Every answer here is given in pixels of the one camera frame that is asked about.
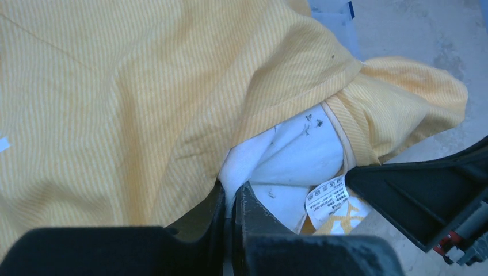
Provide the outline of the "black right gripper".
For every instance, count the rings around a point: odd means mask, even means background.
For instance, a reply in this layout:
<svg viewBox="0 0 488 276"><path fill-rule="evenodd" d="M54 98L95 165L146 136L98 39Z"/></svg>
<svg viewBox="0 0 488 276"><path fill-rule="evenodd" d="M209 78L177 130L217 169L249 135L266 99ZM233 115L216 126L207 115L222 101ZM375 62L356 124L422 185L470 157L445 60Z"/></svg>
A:
<svg viewBox="0 0 488 276"><path fill-rule="evenodd" d="M424 252L487 260L487 138L436 160L356 167L345 183Z"/></svg>

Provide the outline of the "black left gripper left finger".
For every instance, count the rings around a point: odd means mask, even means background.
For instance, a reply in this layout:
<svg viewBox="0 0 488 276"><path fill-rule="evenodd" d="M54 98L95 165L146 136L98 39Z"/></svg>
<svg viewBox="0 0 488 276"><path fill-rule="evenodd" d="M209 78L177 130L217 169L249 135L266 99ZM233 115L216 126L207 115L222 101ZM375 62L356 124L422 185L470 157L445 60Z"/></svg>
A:
<svg viewBox="0 0 488 276"><path fill-rule="evenodd" d="M221 275L223 187L167 227L56 227L22 235L2 275Z"/></svg>

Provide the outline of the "white pillow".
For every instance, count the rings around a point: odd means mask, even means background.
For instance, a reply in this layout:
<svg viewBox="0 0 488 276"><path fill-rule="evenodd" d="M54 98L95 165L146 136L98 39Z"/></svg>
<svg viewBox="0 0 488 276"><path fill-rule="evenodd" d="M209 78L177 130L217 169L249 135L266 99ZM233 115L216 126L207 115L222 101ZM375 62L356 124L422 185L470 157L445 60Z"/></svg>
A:
<svg viewBox="0 0 488 276"><path fill-rule="evenodd" d="M248 182L263 206L299 233L307 216L306 196L343 163L340 138L323 107L315 105L230 149L218 175L226 217L232 217L237 190Z"/></svg>

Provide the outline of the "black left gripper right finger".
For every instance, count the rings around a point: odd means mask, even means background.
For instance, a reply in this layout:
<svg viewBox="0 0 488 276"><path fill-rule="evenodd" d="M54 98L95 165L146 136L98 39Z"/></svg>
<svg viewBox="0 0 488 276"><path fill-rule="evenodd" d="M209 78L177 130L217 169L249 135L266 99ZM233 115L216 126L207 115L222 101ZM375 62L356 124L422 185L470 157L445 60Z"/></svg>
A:
<svg viewBox="0 0 488 276"><path fill-rule="evenodd" d="M298 235L263 206L249 184L232 214L234 275L403 275L393 248L375 236Z"/></svg>

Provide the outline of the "orange Mickey Mouse pillowcase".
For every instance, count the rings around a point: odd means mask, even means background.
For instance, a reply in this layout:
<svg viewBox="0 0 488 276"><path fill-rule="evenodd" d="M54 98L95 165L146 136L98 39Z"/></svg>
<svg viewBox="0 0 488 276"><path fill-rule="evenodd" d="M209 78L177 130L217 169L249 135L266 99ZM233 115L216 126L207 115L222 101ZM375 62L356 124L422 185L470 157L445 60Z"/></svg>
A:
<svg viewBox="0 0 488 276"><path fill-rule="evenodd" d="M1 256L36 228L167 226L230 149L315 105L337 176L459 125L467 100L446 70L356 59L307 1L2 1Z"/></svg>

